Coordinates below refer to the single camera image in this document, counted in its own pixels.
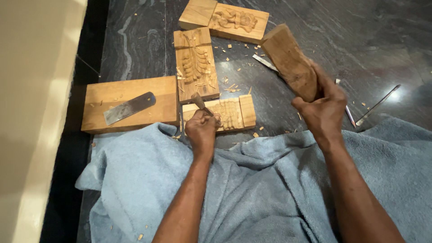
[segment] wooden chisel handle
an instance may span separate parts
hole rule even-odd
[[[203,99],[201,98],[200,94],[195,93],[191,95],[192,101],[198,106],[199,109],[206,111],[210,116],[213,116],[213,113],[206,108],[206,105],[204,104]]]

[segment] left hand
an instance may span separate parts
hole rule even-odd
[[[189,137],[195,155],[214,150],[216,131],[219,129],[220,114],[213,116],[203,110],[197,110],[194,116],[186,122],[184,131]]]

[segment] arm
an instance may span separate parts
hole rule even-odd
[[[337,220],[346,243],[404,243],[396,225],[358,172],[342,138],[346,97],[320,66],[311,61],[324,98],[312,103],[300,97],[292,105],[301,113],[322,150],[330,176]]]
[[[207,174],[213,159],[215,133],[220,115],[210,117],[197,110],[186,125],[194,159],[189,172],[168,207],[152,243],[198,242],[201,207],[206,191]]]

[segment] blue towel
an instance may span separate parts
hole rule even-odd
[[[97,141],[76,182],[78,189],[101,191],[90,212],[93,243],[152,240],[192,162],[190,148],[171,138],[175,132],[155,123]],[[404,239],[432,242],[432,132],[389,118],[363,133],[343,131],[343,137]],[[324,157],[309,131],[216,149],[200,243],[338,240]]]

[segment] carved leaf pattern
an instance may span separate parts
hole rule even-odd
[[[205,52],[195,45],[195,42],[190,40],[185,34],[183,34],[184,39],[187,44],[191,47],[189,48],[189,54],[183,56],[183,69],[185,71],[186,81],[185,83],[192,83],[202,77],[205,73],[208,65]]]

